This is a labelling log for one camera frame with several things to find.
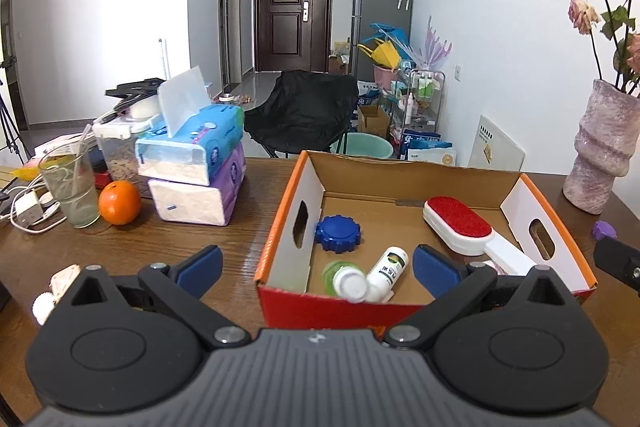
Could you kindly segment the red white lint brush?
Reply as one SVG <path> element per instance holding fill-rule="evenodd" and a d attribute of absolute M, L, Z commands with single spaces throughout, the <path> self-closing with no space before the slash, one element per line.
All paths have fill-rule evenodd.
<path fill-rule="evenodd" d="M 449 196 L 427 199 L 423 219 L 448 246 L 465 257 L 486 255 L 503 273 L 526 275 L 535 262 L 467 205 Z"/>

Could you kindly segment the white spray bottle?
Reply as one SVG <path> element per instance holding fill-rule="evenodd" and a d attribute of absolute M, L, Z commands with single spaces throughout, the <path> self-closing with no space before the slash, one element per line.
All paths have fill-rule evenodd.
<path fill-rule="evenodd" d="M 366 276 L 367 303 L 388 303 L 408 264 L 409 256 L 402 248 L 388 247 Z"/>

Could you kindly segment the blue plastic lid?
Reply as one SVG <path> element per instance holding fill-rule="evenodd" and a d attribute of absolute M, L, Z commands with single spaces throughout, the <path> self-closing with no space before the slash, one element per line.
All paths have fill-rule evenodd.
<path fill-rule="evenodd" d="M 324 251 L 339 255 L 354 251 L 361 242 L 360 224 L 351 217 L 326 216 L 318 222 L 314 240 Z"/>

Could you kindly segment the purple small cap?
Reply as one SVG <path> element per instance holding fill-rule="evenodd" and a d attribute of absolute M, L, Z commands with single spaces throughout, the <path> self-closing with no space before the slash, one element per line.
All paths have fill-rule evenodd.
<path fill-rule="evenodd" d="M 605 237 L 611 237 L 611 239 L 616 239 L 617 232 L 611 223 L 608 223 L 603 220 L 598 220 L 594 222 L 594 225 L 591 229 L 592 237 L 599 242 L 601 239 Z"/>

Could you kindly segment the beige power adapter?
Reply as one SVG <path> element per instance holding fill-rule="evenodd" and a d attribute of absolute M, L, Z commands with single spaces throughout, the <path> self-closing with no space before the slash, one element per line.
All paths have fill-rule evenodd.
<path fill-rule="evenodd" d="M 80 272 L 81 269 L 79 265 L 69 265 L 65 269 L 52 275 L 50 289 L 56 303 L 62 299 L 66 291 L 68 291 L 68 288 L 73 285 Z"/>

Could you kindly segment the pink textured vase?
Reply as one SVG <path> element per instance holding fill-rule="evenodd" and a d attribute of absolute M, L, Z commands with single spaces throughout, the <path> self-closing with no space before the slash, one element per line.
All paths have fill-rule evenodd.
<path fill-rule="evenodd" d="M 627 176 L 638 140 L 638 98 L 594 80 L 574 139 L 577 156 L 563 185 L 566 199 L 590 215 L 600 215 L 615 179 Z"/>

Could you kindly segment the orange fruit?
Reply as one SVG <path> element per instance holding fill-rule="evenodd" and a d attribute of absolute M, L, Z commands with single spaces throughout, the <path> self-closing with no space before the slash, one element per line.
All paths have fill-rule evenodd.
<path fill-rule="evenodd" d="M 101 217 L 110 225 L 121 227 L 136 220 L 142 209 L 142 199 L 137 187 L 129 181 L 107 184 L 99 196 Z"/>

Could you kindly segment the purple tissue pack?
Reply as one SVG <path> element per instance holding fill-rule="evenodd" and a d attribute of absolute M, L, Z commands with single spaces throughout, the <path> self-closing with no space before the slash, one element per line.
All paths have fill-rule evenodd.
<path fill-rule="evenodd" d="M 149 181 L 160 219 L 189 225 L 224 227 L 231 220 L 246 173 L 242 144 L 238 144 L 207 186 Z"/>

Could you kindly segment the clear drinking glass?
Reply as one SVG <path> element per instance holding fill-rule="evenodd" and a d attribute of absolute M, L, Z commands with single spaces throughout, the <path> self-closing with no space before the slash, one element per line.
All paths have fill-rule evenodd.
<path fill-rule="evenodd" d="M 99 196 L 86 142 L 59 146 L 40 159 L 38 169 L 52 197 L 75 229 L 99 220 Z"/>

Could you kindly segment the green spray bottle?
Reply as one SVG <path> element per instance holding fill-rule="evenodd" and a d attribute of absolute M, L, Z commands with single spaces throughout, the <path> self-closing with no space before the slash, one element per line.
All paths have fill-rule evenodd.
<path fill-rule="evenodd" d="M 366 274 L 352 262 L 332 261 L 322 270 L 326 295 L 349 303 L 363 303 L 369 291 Z"/>

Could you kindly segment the red cardboard produce box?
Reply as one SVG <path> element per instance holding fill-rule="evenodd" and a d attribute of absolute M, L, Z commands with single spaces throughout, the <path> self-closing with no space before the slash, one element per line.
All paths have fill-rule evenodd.
<path fill-rule="evenodd" d="M 550 267 L 576 296 L 597 279 L 561 218 L 525 173 L 375 160 L 319 152 L 297 159 L 255 273 L 262 314 L 273 329 L 372 329 L 382 335 L 431 303 L 431 291 L 407 268 L 388 303 L 349 303 L 326 295 L 322 270 L 332 261 L 369 272 L 388 247 L 407 254 L 421 244 L 454 257 L 424 221 L 424 202 L 453 197 L 474 210 L 533 261 Z M 314 240 L 326 216 L 360 224 L 354 251 L 324 251 Z"/>

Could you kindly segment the clear food container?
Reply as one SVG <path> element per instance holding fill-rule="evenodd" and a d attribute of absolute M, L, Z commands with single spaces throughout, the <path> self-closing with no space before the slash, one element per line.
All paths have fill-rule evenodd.
<path fill-rule="evenodd" d="M 114 181 L 129 181 L 137 187 L 145 184 L 138 171 L 136 142 L 142 134 L 163 127 L 160 114 L 145 119 L 129 115 L 104 114 L 96 118 L 92 131 Z"/>

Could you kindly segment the blue tissue pack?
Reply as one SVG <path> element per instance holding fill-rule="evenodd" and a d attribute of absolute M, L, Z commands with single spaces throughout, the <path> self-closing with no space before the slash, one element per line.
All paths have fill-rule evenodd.
<path fill-rule="evenodd" d="M 198 67 L 163 82 L 157 95 L 162 122 L 136 141 L 138 173 L 208 185 L 242 141 L 243 109 L 214 103 Z"/>

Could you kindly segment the black folding chair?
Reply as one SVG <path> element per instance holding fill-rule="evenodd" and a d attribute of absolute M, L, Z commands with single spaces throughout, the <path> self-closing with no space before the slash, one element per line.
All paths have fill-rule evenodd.
<path fill-rule="evenodd" d="M 327 152 L 350 129 L 358 98 L 351 75 L 286 70 L 267 100 L 245 113 L 244 130 L 271 157 Z"/>

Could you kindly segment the yellow watering can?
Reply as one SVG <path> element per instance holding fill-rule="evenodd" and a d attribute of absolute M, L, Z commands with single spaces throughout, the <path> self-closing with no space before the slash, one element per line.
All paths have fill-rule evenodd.
<path fill-rule="evenodd" d="M 378 45 L 374 49 L 370 49 L 363 43 L 358 43 L 357 48 L 367 55 L 376 65 L 387 69 L 396 69 L 401 62 L 401 57 L 393 45 L 389 41 L 381 39 L 376 40 Z"/>

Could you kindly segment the dark brown door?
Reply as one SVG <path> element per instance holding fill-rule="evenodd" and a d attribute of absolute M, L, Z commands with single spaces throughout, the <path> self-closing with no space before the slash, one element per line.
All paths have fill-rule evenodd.
<path fill-rule="evenodd" d="M 332 0 L 255 0 L 258 72 L 329 67 Z"/>

